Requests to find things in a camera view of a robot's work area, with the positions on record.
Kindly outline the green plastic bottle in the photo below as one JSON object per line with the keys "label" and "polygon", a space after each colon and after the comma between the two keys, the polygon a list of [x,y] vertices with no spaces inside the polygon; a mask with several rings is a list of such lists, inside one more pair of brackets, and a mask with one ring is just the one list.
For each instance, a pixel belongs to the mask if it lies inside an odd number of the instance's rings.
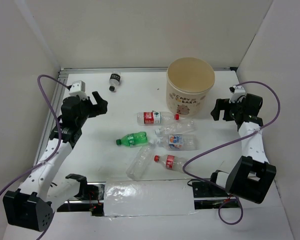
{"label": "green plastic bottle", "polygon": [[122,138],[117,139],[115,143],[117,146],[135,147],[147,144],[148,137],[145,131],[140,131],[136,133],[129,133]]}

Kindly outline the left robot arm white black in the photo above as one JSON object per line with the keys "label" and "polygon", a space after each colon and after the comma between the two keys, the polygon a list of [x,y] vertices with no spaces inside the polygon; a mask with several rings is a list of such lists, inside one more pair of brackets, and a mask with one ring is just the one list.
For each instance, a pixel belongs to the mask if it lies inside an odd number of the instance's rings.
{"label": "left robot arm white black", "polygon": [[50,133],[41,159],[17,190],[8,190],[3,196],[10,225],[43,232],[65,201],[87,197],[87,178],[74,173],[62,175],[59,169],[81,137],[87,119],[107,113],[107,101],[96,91],[92,95],[96,104],[92,104],[89,97],[78,94],[63,100],[61,116]]}

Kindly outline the blue orange label bottle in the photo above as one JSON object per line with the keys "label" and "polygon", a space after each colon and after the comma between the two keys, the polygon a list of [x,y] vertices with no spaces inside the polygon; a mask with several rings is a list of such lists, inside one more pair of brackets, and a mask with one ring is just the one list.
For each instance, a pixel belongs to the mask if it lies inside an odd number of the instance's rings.
{"label": "blue orange label bottle", "polygon": [[193,134],[171,134],[158,138],[159,147],[168,151],[194,151],[198,149],[198,141]]}

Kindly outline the small black label bottle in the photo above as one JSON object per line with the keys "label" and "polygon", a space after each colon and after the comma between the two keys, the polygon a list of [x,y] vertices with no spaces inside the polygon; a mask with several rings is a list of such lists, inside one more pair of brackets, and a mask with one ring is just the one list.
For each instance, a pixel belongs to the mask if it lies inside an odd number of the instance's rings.
{"label": "small black label bottle", "polygon": [[121,83],[121,73],[113,72],[109,77],[109,90],[115,92]]}

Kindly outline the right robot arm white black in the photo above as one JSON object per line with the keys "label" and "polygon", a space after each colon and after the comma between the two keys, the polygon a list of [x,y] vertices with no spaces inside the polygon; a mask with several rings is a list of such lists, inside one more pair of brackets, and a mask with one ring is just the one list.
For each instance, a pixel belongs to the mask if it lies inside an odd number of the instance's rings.
{"label": "right robot arm white black", "polygon": [[254,94],[239,96],[236,100],[217,99],[211,116],[215,121],[224,111],[223,120],[235,121],[239,136],[253,136],[241,141],[242,154],[225,183],[221,179],[209,182],[208,190],[213,196],[220,196],[224,191],[250,202],[263,202],[277,169],[266,157],[261,127],[263,120],[258,117],[263,98]]}

